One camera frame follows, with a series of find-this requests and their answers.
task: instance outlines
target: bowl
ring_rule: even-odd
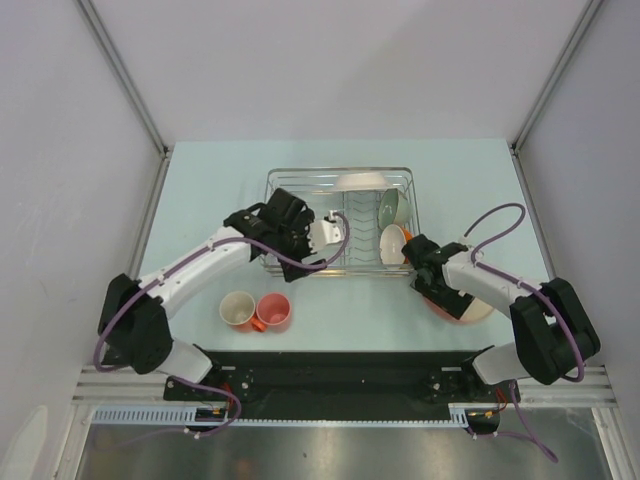
[[[357,192],[362,190],[386,190],[389,182],[378,172],[350,173],[340,175],[333,190],[336,192]]]
[[[380,236],[380,259],[384,265],[401,265],[407,262],[402,247],[411,240],[411,234],[398,225],[388,225]]]
[[[404,225],[411,217],[411,207],[409,200],[397,188],[390,188],[380,199],[378,209],[378,226],[384,230],[389,225]]]
[[[462,317],[457,319],[442,310],[430,300],[424,297],[422,297],[422,299],[424,300],[424,303],[426,303],[427,306],[431,310],[433,310],[436,315],[438,315],[443,320],[446,320],[447,322],[453,323],[455,325],[473,325],[487,318],[495,310],[491,305],[487,305],[482,300],[474,298],[471,302],[471,305],[469,305],[467,310],[462,314]]]

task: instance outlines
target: metal floor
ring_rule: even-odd
[[[79,480],[610,479],[591,410],[527,412],[560,463],[529,443],[473,441],[463,430],[236,427],[195,441],[164,434],[121,449],[149,427],[94,426]],[[522,431],[515,412],[503,430]]]

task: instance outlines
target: black rail base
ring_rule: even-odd
[[[460,367],[477,352],[206,352],[201,382],[228,387],[254,420],[448,420],[450,403],[498,403],[496,388]],[[167,401],[224,401],[169,377]]]

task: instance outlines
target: white plate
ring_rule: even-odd
[[[340,175],[333,190],[336,192],[353,192],[362,190],[387,190],[391,184],[378,172],[350,173]]]

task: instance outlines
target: metal dish rack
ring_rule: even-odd
[[[338,210],[349,220],[351,240],[345,252],[333,265],[314,276],[396,276],[408,275],[412,271],[408,264],[383,265],[380,260],[382,231],[378,227],[378,208],[384,189],[335,191],[335,184],[341,175],[372,172],[380,173],[389,183],[389,188],[397,188],[407,197],[411,206],[411,216],[404,227],[414,236],[418,235],[420,222],[415,184],[413,174],[408,168],[277,168],[269,172],[265,201],[277,188],[284,188],[304,200],[315,212],[316,217],[326,215],[329,210]],[[338,246],[329,246],[321,254],[305,259],[305,262],[329,258],[337,250]],[[272,275],[282,275],[280,264],[272,255],[264,257],[262,263]]]

